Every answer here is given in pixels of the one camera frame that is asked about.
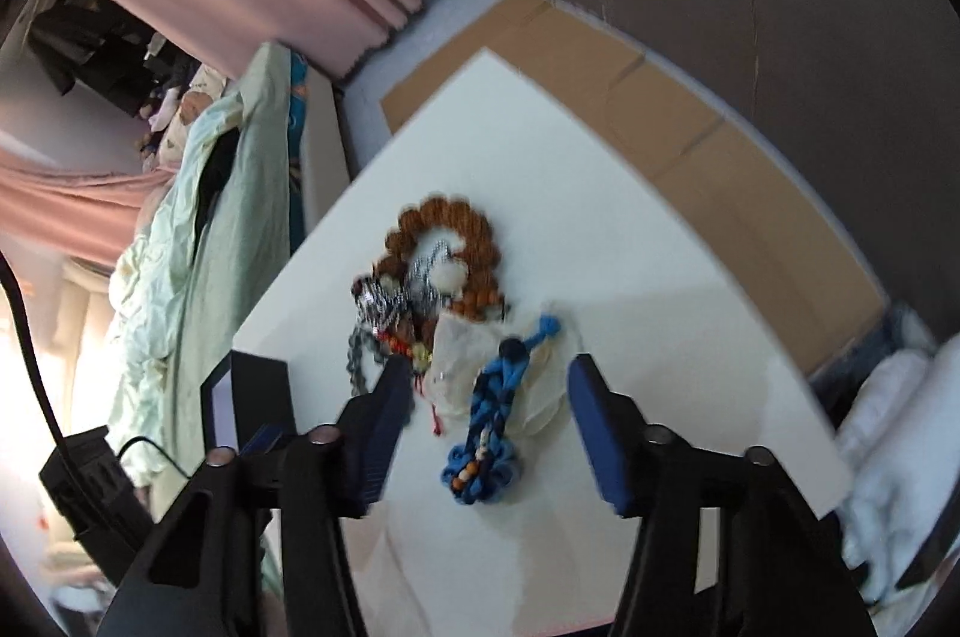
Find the flattened brown cardboard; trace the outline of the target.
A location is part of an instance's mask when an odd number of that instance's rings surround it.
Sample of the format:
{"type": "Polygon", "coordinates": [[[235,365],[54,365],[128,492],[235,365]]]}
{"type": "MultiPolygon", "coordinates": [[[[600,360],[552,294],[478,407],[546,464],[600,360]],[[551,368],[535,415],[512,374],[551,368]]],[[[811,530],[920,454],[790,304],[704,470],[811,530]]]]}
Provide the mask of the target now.
{"type": "Polygon", "coordinates": [[[643,174],[805,374],[884,317],[871,270],[796,172],[651,55],[548,0],[500,0],[428,55],[382,98],[389,128],[480,50],[545,89],[643,174]]]}

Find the beige bed frame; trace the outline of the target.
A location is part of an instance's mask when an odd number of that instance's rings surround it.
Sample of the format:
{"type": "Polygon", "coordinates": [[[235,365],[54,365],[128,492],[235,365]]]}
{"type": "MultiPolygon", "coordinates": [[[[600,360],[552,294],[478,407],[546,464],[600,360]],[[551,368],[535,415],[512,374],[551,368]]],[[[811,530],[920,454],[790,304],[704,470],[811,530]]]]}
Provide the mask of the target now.
{"type": "Polygon", "coordinates": [[[311,233],[350,185],[335,88],[313,67],[306,77],[306,119],[301,137],[304,229],[311,233]]]}

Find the black jewelry box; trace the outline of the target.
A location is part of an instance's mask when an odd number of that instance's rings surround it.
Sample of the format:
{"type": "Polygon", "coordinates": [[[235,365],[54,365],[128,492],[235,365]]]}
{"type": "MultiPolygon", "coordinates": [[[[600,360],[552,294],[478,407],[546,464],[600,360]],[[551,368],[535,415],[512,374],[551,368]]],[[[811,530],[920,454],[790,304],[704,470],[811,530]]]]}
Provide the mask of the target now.
{"type": "Polygon", "coordinates": [[[285,362],[229,351],[200,387],[203,447],[265,453],[296,434],[285,362]]]}

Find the white fluffy rug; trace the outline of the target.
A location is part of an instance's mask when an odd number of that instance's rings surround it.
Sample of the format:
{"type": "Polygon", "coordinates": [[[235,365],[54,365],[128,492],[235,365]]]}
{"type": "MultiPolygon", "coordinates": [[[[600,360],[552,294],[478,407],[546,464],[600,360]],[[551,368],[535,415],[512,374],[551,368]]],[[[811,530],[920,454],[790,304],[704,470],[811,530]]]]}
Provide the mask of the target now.
{"type": "Polygon", "coordinates": [[[862,598],[928,580],[958,541],[958,339],[880,361],[836,447],[854,474],[838,515],[846,566],[867,569],[862,598]]]}

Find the light green bed quilt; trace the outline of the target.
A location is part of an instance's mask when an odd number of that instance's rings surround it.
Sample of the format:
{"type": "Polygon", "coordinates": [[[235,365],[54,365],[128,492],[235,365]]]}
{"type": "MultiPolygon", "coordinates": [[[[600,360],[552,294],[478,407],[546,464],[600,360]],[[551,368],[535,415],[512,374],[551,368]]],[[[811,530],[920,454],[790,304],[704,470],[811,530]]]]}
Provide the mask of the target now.
{"type": "Polygon", "coordinates": [[[189,128],[171,187],[110,277],[107,440],[139,488],[199,463],[200,385],[290,260],[291,88],[305,71],[288,47],[260,46],[189,128]]]}

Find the floral pillow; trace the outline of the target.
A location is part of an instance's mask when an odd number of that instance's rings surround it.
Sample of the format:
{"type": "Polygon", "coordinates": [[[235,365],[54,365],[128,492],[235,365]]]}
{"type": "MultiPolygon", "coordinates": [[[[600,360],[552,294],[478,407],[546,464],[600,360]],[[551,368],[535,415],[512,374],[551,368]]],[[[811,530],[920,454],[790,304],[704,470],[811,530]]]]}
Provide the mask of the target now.
{"type": "Polygon", "coordinates": [[[143,171],[156,167],[178,167],[184,156],[192,124],[202,112],[218,101],[228,78],[210,65],[202,64],[187,83],[161,86],[140,109],[148,132],[139,144],[143,171]]]}

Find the dark hanging clothes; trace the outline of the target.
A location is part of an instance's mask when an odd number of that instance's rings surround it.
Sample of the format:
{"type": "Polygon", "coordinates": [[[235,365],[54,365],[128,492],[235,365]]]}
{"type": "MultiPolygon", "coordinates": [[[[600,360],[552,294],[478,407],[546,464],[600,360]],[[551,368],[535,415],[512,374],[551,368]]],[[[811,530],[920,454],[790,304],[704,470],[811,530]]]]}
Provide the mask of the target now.
{"type": "Polygon", "coordinates": [[[184,89],[200,62],[112,0],[53,0],[29,23],[26,44],[60,96],[78,85],[132,117],[151,96],[184,89]]]}

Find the pink side curtain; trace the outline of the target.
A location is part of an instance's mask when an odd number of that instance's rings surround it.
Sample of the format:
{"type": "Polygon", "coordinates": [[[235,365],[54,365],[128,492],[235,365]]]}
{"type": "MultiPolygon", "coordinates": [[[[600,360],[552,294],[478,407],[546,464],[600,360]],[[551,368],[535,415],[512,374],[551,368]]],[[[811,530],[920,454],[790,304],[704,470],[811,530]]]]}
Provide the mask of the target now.
{"type": "Polygon", "coordinates": [[[65,256],[112,266],[132,244],[143,207],[164,194],[176,172],[73,172],[2,151],[3,233],[65,256]]]}

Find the silver ball chain jewelry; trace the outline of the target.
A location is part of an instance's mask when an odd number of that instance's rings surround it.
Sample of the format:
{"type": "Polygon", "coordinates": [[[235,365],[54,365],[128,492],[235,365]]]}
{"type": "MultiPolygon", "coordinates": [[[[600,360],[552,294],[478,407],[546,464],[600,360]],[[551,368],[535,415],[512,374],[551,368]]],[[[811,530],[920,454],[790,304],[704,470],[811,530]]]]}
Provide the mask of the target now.
{"type": "Polygon", "coordinates": [[[452,257],[451,243],[439,239],[430,252],[415,250],[412,260],[387,257],[387,270],[376,265],[353,281],[356,327],[379,338],[407,344],[420,341],[423,328],[454,299],[454,291],[439,289],[431,279],[434,268],[452,257]]]}

